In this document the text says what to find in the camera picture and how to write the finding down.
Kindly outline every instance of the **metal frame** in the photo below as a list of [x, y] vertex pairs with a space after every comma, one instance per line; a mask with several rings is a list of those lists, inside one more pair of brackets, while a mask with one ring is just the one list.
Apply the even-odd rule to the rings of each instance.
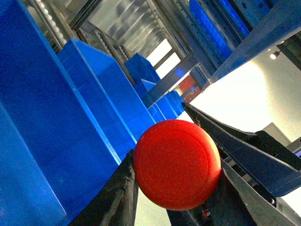
[[176, 38], [174, 37], [174, 34], [172, 32], [172, 28], [169, 27], [169, 25], [166, 23], [166, 19], [164, 19], [164, 16], [159, 13], [156, 5], [152, 0], [146, 0], [147, 4], [150, 7], [150, 10], [152, 11], [157, 23], [159, 24], [159, 27], [163, 31], [167, 41], [171, 45], [172, 49], [177, 53], [180, 59], [183, 59], [188, 51], [185, 49], [182, 49], [177, 44]]
[[227, 45], [233, 51], [240, 44], [241, 40], [237, 36], [237, 33], [232, 30], [226, 21], [223, 20], [219, 12], [219, 8], [215, 8], [215, 5], [211, 1], [199, 0], [204, 12], [209, 16], [212, 23], [215, 25], [221, 36], [226, 40]]
[[171, 49], [168, 53], [166, 53], [165, 56], [156, 63], [154, 69], [157, 70], [173, 53], [174, 53], [173, 49]]
[[54, 41], [56, 46], [61, 50], [63, 49], [64, 44], [67, 40], [64, 38], [63, 34], [60, 32], [60, 29], [56, 26], [52, 15], [49, 14], [48, 7], [41, 1], [37, 0], [28, 0], [32, 7], [36, 10], [39, 17], [47, 26], [47, 29], [51, 35], [51, 39]]
[[202, 73], [209, 79], [216, 71], [218, 62], [213, 59], [214, 54], [211, 54], [210, 57], [208, 57], [208, 54], [206, 53], [205, 49], [209, 48], [204, 49], [202, 47], [204, 45], [194, 35], [194, 32], [196, 31], [194, 31], [192, 28], [193, 26], [195, 26], [195, 24], [188, 24], [187, 20], [183, 20], [181, 11], [178, 10], [178, 7], [173, 2], [173, 0], [153, 1], [157, 5], [157, 8], [160, 10], [160, 12], [166, 17], [168, 23], [175, 30], [175, 33], [179, 37], [181, 45], [183, 45], [188, 51], [192, 50], [193, 53], [196, 55], [200, 62]]
[[301, 1], [279, 0], [212, 76], [213, 82], [234, 71], [275, 43], [301, 31]]
[[272, 150], [279, 152], [274, 155], [269, 153], [268, 149], [254, 146], [253, 138], [249, 138], [262, 134], [245, 133], [231, 128], [188, 103], [183, 103], [183, 107], [195, 123], [199, 123], [217, 145], [271, 195], [281, 197], [301, 186], [301, 159], [285, 147], [281, 151], [283, 155], [280, 159], [281, 155], [277, 148]]
[[88, 0], [85, 5], [78, 10], [78, 13], [71, 19], [69, 25], [71, 29], [77, 31], [89, 18], [102, 0]]
[[112, 57], [115, 58], [121, 69], [123, 70], [124, 74], [126, 75], [127, 79], [130, 81], [132, 85], [135, 84], [133, 78], [131, 77], [130, 73], [128, 72], [127, 68], [124, 65], [123, 59], [119, 56], [119, 53], [117, 53], [117, 50], [114, 48], [114, 46], [111, 44], [109, 38], [105, 33], [103, 33], [101, 30], [96, 29], [94, 30], [96, 34], [96, 38], [104, 45], [105, 48], [108, 50], [108, 52], [112, 55]]
[[243, 2], [240, 0], [231, 0], [231, 3], [232, 5], [236, 5], [253, 29], [270, 10], [266, 2], [262, 0], [249, 0]]
[[239, 27], [235, 24], [229, 13], [222, 6], [220, 0], [212, 0], [211, 3], [216, 9], [218, 9], [219, 13], [221, 14], [225, 22], [228, 24], [228, 27], [230, 27], [231, 30], [236, 34], [237, 38], [239, 38], [239, 43], [241, 43], [241, 41], [245, 39], [246, 35], [244, 35], [243, 32], [239, 29]]
[[301, 158], [301, 137], [296, 139], [294, 142], [289, 144], [287, 148], [293, 152], [295, 155], [297, 155], [299, 158]]
[[166, 93], [174, 89], [185, 76], [198, 64], [198, 59], [193, 53], [188, 54], [173, 70], [161, 79], [143, 98], [146, 108], [151, 108]]

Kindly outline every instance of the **red ball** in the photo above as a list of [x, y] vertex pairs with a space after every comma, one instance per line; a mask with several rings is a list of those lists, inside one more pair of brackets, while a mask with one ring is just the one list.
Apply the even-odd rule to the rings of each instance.
[[199, 126], [167, 120], [139, 139], [133, 166], [142, 192], [168, 210], [189, 210], [216, 188], [221, 160], [214, 141]]

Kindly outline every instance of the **blue storage container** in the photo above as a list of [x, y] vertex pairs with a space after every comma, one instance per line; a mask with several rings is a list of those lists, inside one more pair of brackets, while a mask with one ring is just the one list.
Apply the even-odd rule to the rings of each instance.
[[[66, 211], [67, 224], [120, 158], [21, 0], [0, 1], [0, 30], [0, 101]], [[28, 214], [38, 218], [39, 211], [37, 206]]]
[[141, 79], [154, 83], [161, 80], [151, 63], [139, 53], [136, 53], [131, 59], [125, 62], [125, 66], [135, 83], [139, 83]]
[[109, 142], [123, 160], [136, 146], [136, 139], [121, 118], [108, 94], [85, 59], [76, 50], [76, 40], [71, 39], [58, 53], [72, 81], [87, 103]]
[[53, 226], [65, 211], [0, 103], [0, 225]]
[[[145, 85], [147, 91], [151, 90], [156, 85], [154, 82], [150, 82], [150, 81], [146, 81], [146, 80], [142, 80], [142, 82]], [[166, 96], [162, 97], [156, 103], [156, 105], [161, 110], [161, 112], [163, 113], [163, 115], [166, 119], [177, 119], [178, 118], [177, 113], [175, 112], [175, 110], [173, 109], [171, 104], [169, 103]]]
[[[140, 98], [142, 98], [148, 92], [143, 81], [145, 80], [141, 79], [139, 83], [134, 85], [134, 89]], [[157, 104], [154, 104], [154, 106], [149, 109], [149, 113], [156, 123], [166, 120]]]
[[229, 16], [232, 18], [235, 25], [240, 29], [240, 31], [243, 33], [243, 35], [246, 37], [249, 35], [249, 30], [247, 29], [246, 25], [242, 21], [242, 19], [239, 17], [235, 9], [232, 7], [232, 5], [229, 3], [229, 0], [219, 0], [221, 4], [223, 5], [224, 9], [227, 11]]
[[203, 11], [202, 7], [197, 0], [190, 0], [189, 9], [196, 21], [206, 33], [208, 39], [214, 44], [215, 48], [225, 60], [231, 55], [231, 50], [228, 47], [226, 41], [218, 32], [208, 15]]
[[177, 91], [172, 90], [165, 96], [168, 99], [174, 111], [177, 113], [178, 116], [180, 116], [184, 112], [184, 108], [182, 107], [183, 101], [180, 95], [177, 93]]
[[[77, 62], [79, 58], [82, 58], [86, 64], [81, 67], [89, 66], [92, 69], [136, 140], [155, 124], [114, 58], [76, 39], [69, 42], [68, 51], [73, 53], [70, 60], [75, 59]], [[60, 58], [66, 59], [70, 56], [69, 53], [63, 52]], [[64, 66], [70, 74], [76, 74], [69, 70], [72, 64], [64, 63]]]

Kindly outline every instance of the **blue bin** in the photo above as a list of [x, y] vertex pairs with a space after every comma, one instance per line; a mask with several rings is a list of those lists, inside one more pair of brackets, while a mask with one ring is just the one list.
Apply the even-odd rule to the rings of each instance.
[[[0, 1], [0, 30], [0, 101], [66, 211], [67, 224], [120, 158], [21, 0]], [[38, 218], [37, 211], [29, 214]]]
[[65, 211], [0, 103], [0, 225], [53, 226]]
[[178, 116], [180, 116], [184, 112], [184, 108], [182, 107], [182, 98], [177, 93], [177, 91], [170, 91], [167, 93], [166, 98], [168, 99], [170, 105], [174, 109], [174, 111], [177, 113]]
[[126, 61], [125, 66], [135, 83], [140, 83], [141, 79], [154, 83], [161, 80], [151, 63], [139, 53]]
[[123, 160], [126, 154], [135, 148], [137, 141], [90, 66], [81, 57], [79, 50], [76, 50], [76, 39], [71, 39], [57, 56], [95, 116], [109, 142], [121, 160]]
[[[69, 52], [63, 50], [60, 58], [66, 59], [72, 53], [69, 60], [74, 59], [75, 62], [79, 62], [80, 58], [83, 59], [85, 63], [80, 67], [87, 68], [89, 66], [91, 68], [136, 140], [150, 126], [155, 124], [114, 58], [74, 38], [69, 41], [66, 48]], [[77, 76], [74, 70], [69, 70], [72, 63], [64, 62], [63, 64], [70, 74], [75, 74], [74, 78], [77, 77], [75, 83], [78, 81], [79, 85], [83, 82], [81, 80], [86, 79], [85, 77], [90, 78], [92, 76], [91, 73], [82, 77]]]
[[[145, 85], [147, 91], [151, 90], [156, 84], [154, 82], [142, 80], [143, 84]], [[166, 119], [177, 119], [178, 115], [169, 103], [166, 96], [162, 97], [156, 105], [160, 109], [160, 111], [163, 113], [164, 117]]]
[[[144, 95], [148, 92], [143, 81], [144, 80], [141, 79], [139, 83], [134, 85], [134, 89], [136, 90], [140, 98], [144, 97]], [[157, 104], [154, 104], [154, 106], [149, 109], [149, 113], [156, 123], [166, 120]]]
[[190, 0], [189, 9], [221, 57], [226, 60], [231, 55], [231, 50], [209, 16], [203, 11], [200, 3], [197, 0]]

